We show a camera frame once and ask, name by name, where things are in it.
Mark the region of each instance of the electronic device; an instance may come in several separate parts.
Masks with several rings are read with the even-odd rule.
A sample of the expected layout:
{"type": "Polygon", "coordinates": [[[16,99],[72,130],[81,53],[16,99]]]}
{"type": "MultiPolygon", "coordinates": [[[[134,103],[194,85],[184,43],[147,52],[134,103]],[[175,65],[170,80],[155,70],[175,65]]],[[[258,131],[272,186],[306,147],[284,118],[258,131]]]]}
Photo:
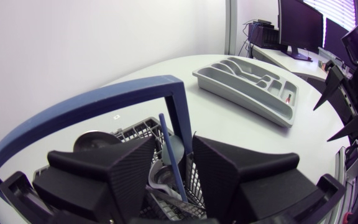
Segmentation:
{"type": "Polygon", "coordinates": [[[299,0],[278,0],[279,43],[291,46],[285,54],[297,60],[311,61],[298,48],[318,53],[323,46],[323,15],[299,0]]]}
{"type": "Polygon", "coordinates": [[[287,46],[278,43],[278,30],[270,24],[249,24],[248,40],[263,49],[286,50],[287,46]]]}
{"type": "Polygon", "coordinates": [[[348,32],[347,29],[327,18],[324,50],[334,54],[354,71],[356,70],[356,66],[352,63],[352,59],[347,54],[345,46],[341,40],[348,32]]]}
{"type": "Polygon", "coordinates": [[[342,42],[354,65],[358,64],[358,26],[353,28],[344,37],[342,42]]]}

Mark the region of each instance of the blue handle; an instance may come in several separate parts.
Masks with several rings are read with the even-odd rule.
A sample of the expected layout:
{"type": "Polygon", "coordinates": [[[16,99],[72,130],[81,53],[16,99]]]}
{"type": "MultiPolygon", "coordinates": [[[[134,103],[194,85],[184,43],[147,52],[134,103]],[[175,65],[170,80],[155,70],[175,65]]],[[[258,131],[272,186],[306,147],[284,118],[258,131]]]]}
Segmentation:
{"type": "Polygon", "coordinates": [[[160,97],[165,97],[173,132],[182,139],[185,153],[191,153],[191,127],[184,84],[174,76],[163,75],[98,88],[33,116],[1,140],[0,167],[23,148],[55,131],[113,110],[160,97]]]}
{"type": "Polygon", "coordinates": [[[185,192],[185,188],[183,187],[183,182],[181,181],[177,160],[175,159],[175,156],[173,155],[173,149],[172,149],[172,145],[171,145],[171,140],[169,139],[168,128],[167,128],[167,124],[165,123],[164,114],[160,113],[159,118],[160,118],[160,123],[161,123],[161,128],[162,128],[162,134],[164,136],[165,144],[167,145],[167,149],[168,149],[169,159],[171,160],[172,170],[173,170],[173,174],[175,176],[175,182],[177,183],[177,187],[178,187],[181,199],[184,202],[187,202],[186,192],[185,192]]]}

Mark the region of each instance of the desk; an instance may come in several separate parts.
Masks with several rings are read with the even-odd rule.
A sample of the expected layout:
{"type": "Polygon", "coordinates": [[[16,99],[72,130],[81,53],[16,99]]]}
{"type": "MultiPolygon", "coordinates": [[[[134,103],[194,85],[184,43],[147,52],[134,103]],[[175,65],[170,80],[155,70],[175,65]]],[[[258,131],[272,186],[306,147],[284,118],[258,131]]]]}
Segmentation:
{"type": "Polygon", "coordinates": [[[319,81],[325,81],[327,74],[318,67],[318,60],[326,62],[327,59],[313,52],[308,52],[307,50],[299,49],[299,53],[305,56],[309,55],[313,61],[306,62],[302,60],[295,60],[279,50],[262,49],[256,45],[253,46],[252,51],[252,55],[258,60],[269,63],[273,62],[275,65],[300,77],[314,78],[319,81]]]}
{"type": "MultiPolygon", "coordinates": [[[[349,141],[347,138],[341,138],[326,142],[343,127],[332,106],[325,103],[318,110],[313,111],[320,94],[301,78],[283,71],[283,77],[299,87],[299,100],[294,125],[290,129],[281,128],[241,106],[198,87],[197,78],[192,75],[192,71],[226,57],[225,55],[195,55],[167,60],[126,75],[108,85],[136,78],[174,75],[185,84],[191,129],[193,132],[196,131],[197,135],[259,152],[275,154],[295,152],[300,156],[299,170],[315,184],[325,173],[334,175],[335,154],[341,146],[348,146],[349,141]]],[[[251,60],[266,69],[281,69],[265,62],[242,59],[251,60]]],[[[161,98],[106,113],[57,131],[29,145],[9,159],[0,168],[0,178],[5,180],[15,171],[21,170],[31,180],[36,169],[48,164],[49,151],[72,151],[75,140],[85,131],[95,129],[106,132],[116,131],[118,128],[126,128],[150,116],[158,118],[159,113],[166,114],[168,127],[172,129],[165,100],[161,98]]],[[[17,217],[17,214],[12,212],[15,211],[7,208],[5,202],[0,199],[0,221],[13,222],[12,217],[17,217]]]]}

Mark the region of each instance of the window blinds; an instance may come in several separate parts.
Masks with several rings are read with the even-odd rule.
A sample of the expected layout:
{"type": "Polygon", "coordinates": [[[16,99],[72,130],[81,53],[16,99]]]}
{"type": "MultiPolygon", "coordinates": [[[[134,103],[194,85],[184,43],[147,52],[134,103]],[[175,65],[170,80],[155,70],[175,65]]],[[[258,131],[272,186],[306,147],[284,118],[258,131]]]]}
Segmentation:
{"type": "Polygon", "coordinates": [[[304,0],[303,2],[347,30],[356,26],[353,0],[304,0]]]}

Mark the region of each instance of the gray plastic cutlery tray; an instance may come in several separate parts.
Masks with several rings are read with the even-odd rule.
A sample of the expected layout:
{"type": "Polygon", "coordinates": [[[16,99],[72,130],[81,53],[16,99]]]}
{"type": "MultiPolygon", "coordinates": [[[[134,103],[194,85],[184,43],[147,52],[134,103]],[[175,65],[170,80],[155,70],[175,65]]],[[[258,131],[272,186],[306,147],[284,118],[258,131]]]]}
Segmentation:
{"type": "Polygon", "coordinates": [[[198,86],[237,103],[283,127],[292,127],[298,87],[277,72],[228,57],[197,69],[198,86]]]}

